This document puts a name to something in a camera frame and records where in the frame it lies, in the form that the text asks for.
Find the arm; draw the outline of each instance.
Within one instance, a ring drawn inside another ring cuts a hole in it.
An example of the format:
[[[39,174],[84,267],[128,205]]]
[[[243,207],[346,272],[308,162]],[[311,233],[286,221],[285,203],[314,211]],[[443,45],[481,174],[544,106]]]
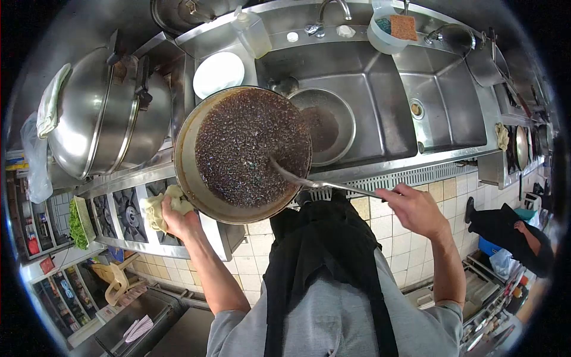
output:
[[[539,254],[539,250],[541,248],[541,243],[539,241],[539,239],[537,239],[529,230],[528,228],[525,226],[525,223],[523,223],[522,221],[518,220],[516,222],[516,224],[513,225],[513,227],[517,230],[519,230],[521,233],[523,233],[523,235],[525,235],[525,240],[528,241],[528,245],[531,248],[531,250],[533,251],[533,253],[537,256]]]
[[[399,183],[393,191],[381,188],[375,193],[387,200],[403,227],[432,242],[436,303],[451,300],[464,308],[466,276],[462,261],[452,239],[450,224],[438,210],[430,193],[417,191],[403,183]]]
[[[190,211],[183,216],[179,212],[172,211],[169,196],[165,196],[162,209],[168,232],[180,238],[190,254],[212,313],[216,315],[225,310],[248,312],[250,304],[244,292],[212,249],[197,214]]]

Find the hand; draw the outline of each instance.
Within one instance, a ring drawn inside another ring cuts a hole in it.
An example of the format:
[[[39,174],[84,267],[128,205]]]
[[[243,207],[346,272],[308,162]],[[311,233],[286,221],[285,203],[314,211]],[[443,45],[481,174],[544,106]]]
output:
[[[403,227],[414,233],[430,240],[451,233],[448,220],[440,213],[430,193],[415,190],[403,183],[396,185],[392,191],[380,188],[375,193],[387,200]]]
[[[197,234],[204,234],[198,215],[194,211],[186,215],[171,209],[171,197],[165,196],[161,203],[163,209],[163,219],[167,223],[167,232],[180,238],[182,241],[196,237]]]
[[[528,228],[525,226],[525,223],[518,220],[513,227],[520,231],[520,233],[526,234],[528,232]]]

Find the cloth towel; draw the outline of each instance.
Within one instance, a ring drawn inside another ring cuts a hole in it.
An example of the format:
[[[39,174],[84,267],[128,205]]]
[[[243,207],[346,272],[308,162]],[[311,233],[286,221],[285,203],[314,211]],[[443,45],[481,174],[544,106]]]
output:
[[[152,329],[153,323],[148,315],[145,315],[141,320],[135,320],[131,327],[123,334],[126,343],[131,343],[141,337],[145,332]]]
[[[498,137],[498,147],[501,151],[506,151],[509,144],[508,129],[502,123],[496,123],[496,136]]]
[[[355,35],[355,30],[347,25],[341,25],[337,27],[337,35],[341,37],[351,38]]]
[[[189,201],[181,199],[183,192],[180,187],[175,184],[168,186],[164,195],[160,193],[157,196],[143,199],[145,219],[147,220],[149,227],[155,231],[163,231],[166,233],[167,223],[163,219],[163,207],[161,206],[165,195],[172,198],[171,209],[173,211],[180,212],[182,215],[192,211],[194,207]]]
[[[59,89],[70,70],[71,64],[63,65],[43,91],[42,99],[39,101],[38,121],[36,122],[38,138],[40,139],[45,139],[48,133],[58,125]]]

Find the white tile floor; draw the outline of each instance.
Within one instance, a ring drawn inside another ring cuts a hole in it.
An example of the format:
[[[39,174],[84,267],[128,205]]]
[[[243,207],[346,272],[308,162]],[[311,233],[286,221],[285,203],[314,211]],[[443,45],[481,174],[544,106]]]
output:
[[[530,191],[537,180],[537,171],[524,178],[524,190]],[[462,258],[477,249],[478,236],[468,232],[464,223],[464,210],[469,197],[474,197],[478,210],[500,208],[504,203],[519,206],[518,185],[498,191],[496,186],[479,184],[477,173],[460,175],[444,181],[415,187],[428,191],[439,209],[448,218],[454,242]],[[375,198],[355,198],[352,204],[360,216],[371,226],[377,241],[383,246],[397,285],[406,288],[434,273],[430,241],[402,226],[388,203]],[[248,224],[245,240],[233,253],[233,259],[224,265],[243,289],[250,304],[260,297],[262,275],[269,264],[269,253],[274,235],[269,220]],[[190,260],[163,258],[142,254],[130,267],[148,280],[166,282],[202,292],[202,283]]]

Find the sink drain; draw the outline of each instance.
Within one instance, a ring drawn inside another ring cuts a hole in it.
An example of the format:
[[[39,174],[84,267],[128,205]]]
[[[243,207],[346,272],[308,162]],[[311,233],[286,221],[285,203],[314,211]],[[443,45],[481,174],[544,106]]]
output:
[[[409,102],[412,117],[421,120],[424,117],[424,106],[418,99],[411,99]]]

